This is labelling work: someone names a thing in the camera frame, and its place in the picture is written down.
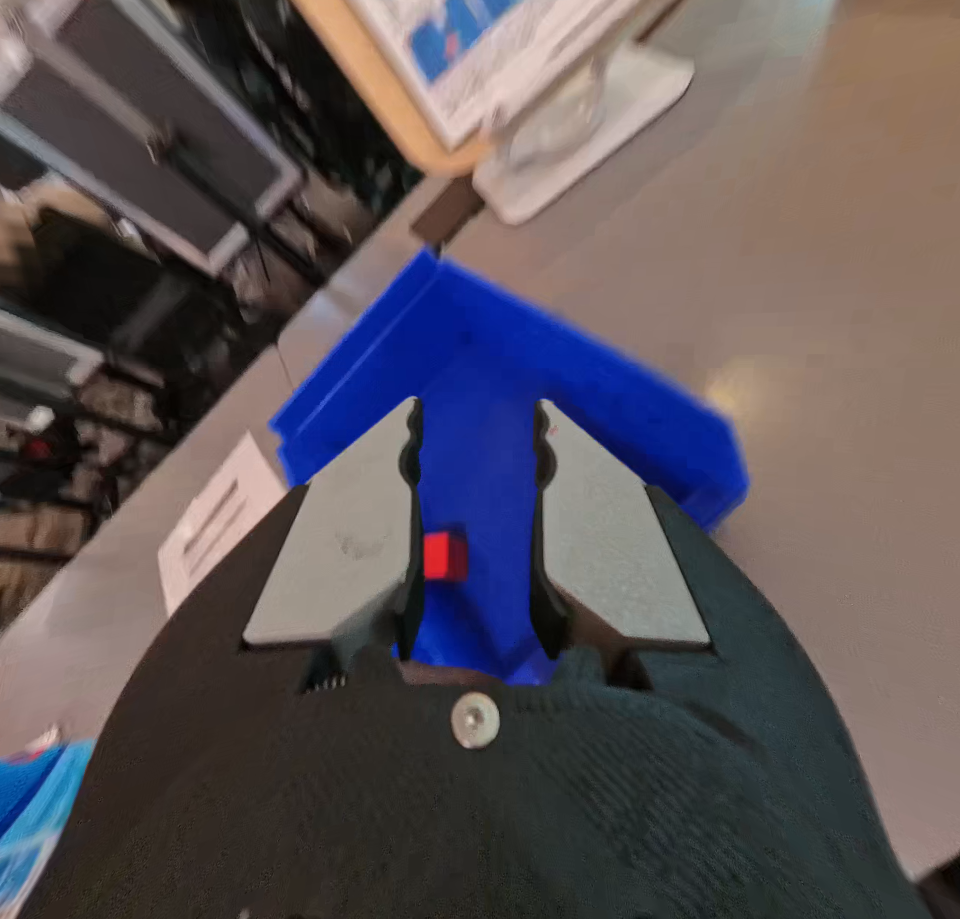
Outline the white stand base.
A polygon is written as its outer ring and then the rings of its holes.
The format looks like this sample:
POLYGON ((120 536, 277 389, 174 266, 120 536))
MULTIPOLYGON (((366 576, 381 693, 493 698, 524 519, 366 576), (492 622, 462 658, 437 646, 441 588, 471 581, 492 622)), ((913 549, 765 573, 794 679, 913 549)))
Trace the white stand base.
POLYGON ((689 91, 694 63, 625 41, 511 119, 472 174, 497 219, 520 226, 555 204, 689 91))

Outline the blue plastic bin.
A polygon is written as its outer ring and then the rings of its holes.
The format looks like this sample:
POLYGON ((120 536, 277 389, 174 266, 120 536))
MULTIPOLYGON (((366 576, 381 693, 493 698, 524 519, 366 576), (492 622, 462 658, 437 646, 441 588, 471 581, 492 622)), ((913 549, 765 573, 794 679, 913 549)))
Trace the blue plastic bin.
POLYGON ((534 409, 553 401, 704 530, 747 498, 737 433, 672 380, 468 272, 418 253, 278 410, 289 485, 391 411, 423 406, 424 529, 465 536, 469 573, 429 583, 414 658, 540 685, 529 618, 534 409))

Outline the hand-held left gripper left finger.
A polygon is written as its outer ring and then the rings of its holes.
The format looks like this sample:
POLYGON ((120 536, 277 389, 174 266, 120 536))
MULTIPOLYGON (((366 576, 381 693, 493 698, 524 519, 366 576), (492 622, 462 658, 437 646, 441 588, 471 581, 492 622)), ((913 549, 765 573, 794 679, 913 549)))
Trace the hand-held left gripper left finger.
POLYGON ((243 632, 252 649, 368 645, 411 657, 426 604, 424 409, 403 399, 306 484, 243 632))

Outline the black office chair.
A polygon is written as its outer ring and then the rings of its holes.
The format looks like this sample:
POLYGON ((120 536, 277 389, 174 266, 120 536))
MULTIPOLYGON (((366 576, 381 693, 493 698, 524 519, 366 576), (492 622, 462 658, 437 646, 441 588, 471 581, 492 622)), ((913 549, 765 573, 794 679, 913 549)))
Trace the black office chair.
POLYGON ((118 356, 172 374, 195 371, 240 330, 232 289, 177 256, 157 259, 51 206, 30 229, 38 278, 29 308, 118 356))

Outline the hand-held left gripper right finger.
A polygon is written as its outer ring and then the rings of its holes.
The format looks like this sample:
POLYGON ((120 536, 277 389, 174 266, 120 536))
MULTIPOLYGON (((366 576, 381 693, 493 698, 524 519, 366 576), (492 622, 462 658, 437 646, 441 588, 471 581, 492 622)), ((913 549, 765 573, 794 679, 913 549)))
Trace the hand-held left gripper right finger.
POLYGON ((534 405, 534 455, 530 620, 546 657, 709 650, 647 484, 546 398, 534 405))

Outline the red wooden cube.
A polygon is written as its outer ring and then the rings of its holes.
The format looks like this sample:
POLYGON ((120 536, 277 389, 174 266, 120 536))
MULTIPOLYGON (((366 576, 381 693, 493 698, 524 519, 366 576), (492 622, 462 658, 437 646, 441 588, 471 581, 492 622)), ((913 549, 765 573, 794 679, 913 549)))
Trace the red wooden cube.
POLYGON ((444 530, 423 538, 423 573, 427 582, 460 583, 470 575, 470 552, 466 536, 444 530))

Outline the instruction sheet on stand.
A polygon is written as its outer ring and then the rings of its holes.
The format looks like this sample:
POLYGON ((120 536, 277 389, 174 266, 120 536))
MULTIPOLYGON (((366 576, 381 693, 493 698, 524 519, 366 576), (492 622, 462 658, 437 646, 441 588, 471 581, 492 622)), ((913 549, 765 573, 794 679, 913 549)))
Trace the instruction sheet on stand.
POLYGON ((510 120, 540 103, 594 55, 616 48, 627 37, 648 33, 682 0, 661 2, 657 9, 648 8, 623 22, 513 118, 495 113, 489 124, 454 148, 446 147, 438 138, 391 61, 380 50, 374 35, 347 0, 290 1, 403 157, 419 171, 432 176, 462 176, 492 153, 496 134, 510 120))

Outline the grey framed panel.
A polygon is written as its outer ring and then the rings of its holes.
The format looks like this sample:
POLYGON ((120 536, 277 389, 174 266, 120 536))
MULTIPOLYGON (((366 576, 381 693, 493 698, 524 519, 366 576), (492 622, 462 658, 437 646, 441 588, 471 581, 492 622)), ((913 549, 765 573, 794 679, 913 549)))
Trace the grey framed panel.
POLYGON ((48 398, 65 398, 104 366, 100 349, 1 311, 1 378, 48 398))
POLYGON ((2 138, 217 276, 305 174, 166 0, 1 0, 2 138))

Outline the laminated label sheet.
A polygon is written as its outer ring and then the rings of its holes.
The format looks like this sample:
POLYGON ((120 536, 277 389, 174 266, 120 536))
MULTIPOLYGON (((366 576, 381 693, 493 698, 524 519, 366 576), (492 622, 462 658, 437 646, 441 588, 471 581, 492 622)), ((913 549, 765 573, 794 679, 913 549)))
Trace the laminated label sheet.
POLYGON ((168 618, 287 491, 255 437, 246 432, 158 549, 158 572, 168 618))

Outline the printed instruction sheet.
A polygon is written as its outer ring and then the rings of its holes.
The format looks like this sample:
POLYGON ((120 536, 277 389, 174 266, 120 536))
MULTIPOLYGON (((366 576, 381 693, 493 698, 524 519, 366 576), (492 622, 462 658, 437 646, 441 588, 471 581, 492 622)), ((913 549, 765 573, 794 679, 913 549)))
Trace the printed instruction sheet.
POLYGON ((612 30, 668 0, 347 0, 433 131, 512 119, 612 30))

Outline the blue object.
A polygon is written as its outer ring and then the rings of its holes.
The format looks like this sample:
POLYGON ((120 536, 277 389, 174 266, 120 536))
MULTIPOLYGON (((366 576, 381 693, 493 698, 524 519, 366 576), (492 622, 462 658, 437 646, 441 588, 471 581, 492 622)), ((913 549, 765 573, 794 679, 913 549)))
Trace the blue object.
POLYGON ((1 916, 18 917, 66 828, 96 745, 52 728, 1 757, 1 916))

